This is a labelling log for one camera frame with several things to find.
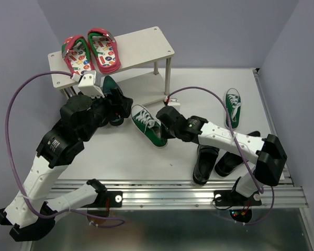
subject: patterned insole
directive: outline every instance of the patterned insole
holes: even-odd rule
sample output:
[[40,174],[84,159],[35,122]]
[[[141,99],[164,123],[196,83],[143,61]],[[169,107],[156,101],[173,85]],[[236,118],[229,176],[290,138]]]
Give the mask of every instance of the patterned insole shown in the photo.
[[85,47],[79,42],[72,48],[72,52],[68,53],[68,58],[70,59],[71,66],[74,72],[83,75],[86,71],[91,70],[91,64],[86,58]]
[[115,63],[115,54],[108,38],[104,36],[92,37],[93,47],[98,54],[97,60],[102,66],[111,66]]

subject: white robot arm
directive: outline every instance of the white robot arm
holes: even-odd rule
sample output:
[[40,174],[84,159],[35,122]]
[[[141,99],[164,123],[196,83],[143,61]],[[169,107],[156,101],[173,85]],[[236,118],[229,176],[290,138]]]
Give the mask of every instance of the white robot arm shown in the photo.
[[[161,136],[165,139],[178,138],[240,155],[230,131],[204,118],[191,116],[186,119],[172,106],[163,107],[156,117],[162,122]],[[217,206],[242,206],[263,185],[277,186],[287,160],[278,137],[274,135],[261,138],[236,133],[234,136],[245,159],[256,167],[252,173],[240,177],[231,191],[215,191],[222,195]]]
[[[107,94],[102,91],[101,76],[96,71],[86,72],[82,77],[75,74],[72,78],[80,82],[78,87],[82,93],[67,100],[60,109],[61,119],[37,147],[32,168],[23,184],[26,196],[19,191],[10,205],[0,209],[0,224],[13,226],[10,235],[15,241],[41,239],[69,211],[89,204],[102,208],[106,199],[114,197],[113,191],[107,191],[98,180],[92,179],[73,192],[47,200],[55,181],[84,150],[83,142],[90,140],[96,129],[107,123],[116,120],[116,125],[120,125],[129,117],[133,103],[109,76],[104,80]],[[31,211],[25,199],[39,215]]]

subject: red flip-flop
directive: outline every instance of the red flip-flop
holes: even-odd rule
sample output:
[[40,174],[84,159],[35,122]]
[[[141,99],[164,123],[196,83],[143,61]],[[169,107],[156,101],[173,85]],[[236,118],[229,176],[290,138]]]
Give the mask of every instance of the red flip-flop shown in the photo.
[[111,73],[121,67],[116,40],[109,31],[92,28],[88,32],[88,44],[102,73]]
[[69,37],[62,45],[62,58],[71,73],[84,75],[86,71],[94,70],[89,45],[82,35]]

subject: black leather shoe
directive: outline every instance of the black leather shoe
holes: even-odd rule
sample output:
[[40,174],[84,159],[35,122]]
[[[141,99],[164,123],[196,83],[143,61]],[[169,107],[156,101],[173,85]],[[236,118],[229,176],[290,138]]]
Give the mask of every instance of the black leather shoe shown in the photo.
[[194,166],[193,180],[196,184],[205,184],[211,171],[213,171],[215,161],[218,158],[220,149],[208,146],[199,145],[197,149],[197,163]]
[[[261,133],[259,131],[254,131],[249,134],[249,136],[260,137]],[[243,163],[243,160],[240,156],[226,152],[225,155],[219,160],[215,165],[215,171],[218,175],[226,177],[230,175],[234,169]]]

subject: gray wall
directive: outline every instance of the gray wall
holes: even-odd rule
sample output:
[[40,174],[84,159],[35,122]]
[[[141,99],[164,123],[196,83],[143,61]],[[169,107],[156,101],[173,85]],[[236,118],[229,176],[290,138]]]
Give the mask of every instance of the gray wall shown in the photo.
[[189,67],[260,67],[297,2],[38,0],[60,43],[92,27],[116,36],[159,26],[176,52],[173,65]]
[[[26,79],[49,70],[47,54],[60,48],[35,0],[0,1],[0,208],[7,206],[18,188],[10,170],[5,146],[4,121],[9,100]],[[50,77],[22,90],[12,110],[11,142],[15,164],[24,180],[43,135],[59,117],[63,102]],[[0,226],[0,250],[19,250]]]
[[314,220],[314,1],[300,0],[260,79],[288,166]]

